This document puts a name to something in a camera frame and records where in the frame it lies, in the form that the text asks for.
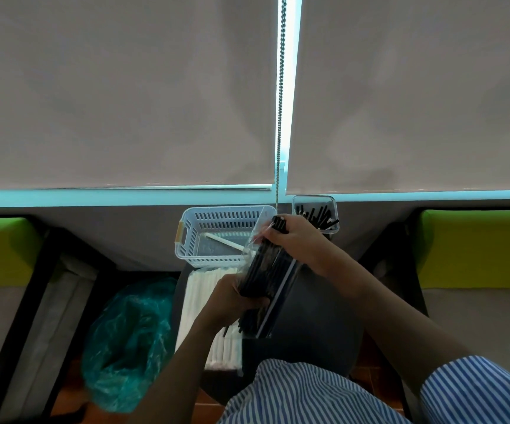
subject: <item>striped sleeve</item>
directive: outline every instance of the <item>striped sleeve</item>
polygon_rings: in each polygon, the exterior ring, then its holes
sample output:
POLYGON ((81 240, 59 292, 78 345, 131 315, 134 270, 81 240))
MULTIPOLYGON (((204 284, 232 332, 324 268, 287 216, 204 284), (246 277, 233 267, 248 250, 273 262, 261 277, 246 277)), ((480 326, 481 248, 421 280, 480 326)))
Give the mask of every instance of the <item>striped sleeve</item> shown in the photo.
POLYGON ((440 367, 420 396, 434 424, 510 424, 510 373, 483 357, 463 357, 440 367))

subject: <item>tile floor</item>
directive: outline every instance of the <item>tile floor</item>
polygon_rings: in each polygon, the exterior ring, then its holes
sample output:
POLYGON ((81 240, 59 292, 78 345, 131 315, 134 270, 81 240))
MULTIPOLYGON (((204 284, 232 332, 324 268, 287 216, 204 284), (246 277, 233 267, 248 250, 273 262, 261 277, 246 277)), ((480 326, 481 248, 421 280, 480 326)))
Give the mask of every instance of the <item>tile floor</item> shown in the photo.
MULTIPOLYGON (((351 372, 350 378, 404 415, 400 378, 367 334, 364 335, 357 365, 351 372)), ((74 359, 70 364, 66 381, 56 399, 52 415, 74 412, 89 400, 80 375, 80 359, 74 359)), ((214 424, 222 416, 223 409, 223 406, 203 391, 200 391, 192 415, 192 424, 214 424)), ((89 403, 83 423, 124 424, 126 420, 126 414, 104 412, 96 405, 89 403)))

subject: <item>basket handle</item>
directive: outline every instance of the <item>basket handle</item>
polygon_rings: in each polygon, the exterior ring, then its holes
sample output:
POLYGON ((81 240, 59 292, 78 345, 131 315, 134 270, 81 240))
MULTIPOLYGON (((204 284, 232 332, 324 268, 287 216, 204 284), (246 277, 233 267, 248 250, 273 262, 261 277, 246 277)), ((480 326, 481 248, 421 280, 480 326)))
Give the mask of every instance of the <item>basket handle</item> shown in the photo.
POLYGON ((184 222, 179 221, 179 228, 176 229, 176 236, 174 238, 175 244, 180 244, 182 242, 182 233, 184 232, 184 222))

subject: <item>teal trash bag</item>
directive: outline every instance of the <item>teal trash bag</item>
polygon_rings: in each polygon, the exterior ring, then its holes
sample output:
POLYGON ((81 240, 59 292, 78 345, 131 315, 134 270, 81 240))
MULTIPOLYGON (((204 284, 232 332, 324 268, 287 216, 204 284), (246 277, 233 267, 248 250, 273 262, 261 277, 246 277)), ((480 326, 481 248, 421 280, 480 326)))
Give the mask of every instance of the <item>teal trash bag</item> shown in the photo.
POLYGON ((90 327, 82 377, 100 408, 131 412, 174 353, 175 285, 173 278, 128 285, 90 327))

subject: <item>striped shirt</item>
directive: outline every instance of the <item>striped shirt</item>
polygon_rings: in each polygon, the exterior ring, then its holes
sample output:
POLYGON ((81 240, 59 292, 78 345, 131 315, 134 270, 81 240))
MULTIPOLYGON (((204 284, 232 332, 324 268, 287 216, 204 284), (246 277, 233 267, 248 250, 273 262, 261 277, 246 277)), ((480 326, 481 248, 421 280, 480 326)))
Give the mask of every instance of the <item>striped shirt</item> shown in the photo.
MULTIPOLYGON (((483 357, 440 367, 422 386, 420 398, 434 424, 510 423, 510 373, 483 357)), ((253 383, 229 401, 219 422, 409 423, 347 378, 280 360, 259 365, 253 383)))

